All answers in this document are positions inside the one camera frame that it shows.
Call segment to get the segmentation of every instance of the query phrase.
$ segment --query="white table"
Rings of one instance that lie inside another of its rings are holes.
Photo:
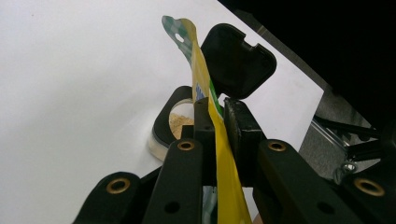
[[[106,175],[161,165],[153,121],[191,84],[163,15],[194,22],[200,44],[226,22],[275,54],[276,72],[245,100],[269,138],[300,148],[323,93],[216,0],[6,0],[0,12],[0,223],[71,223]]]

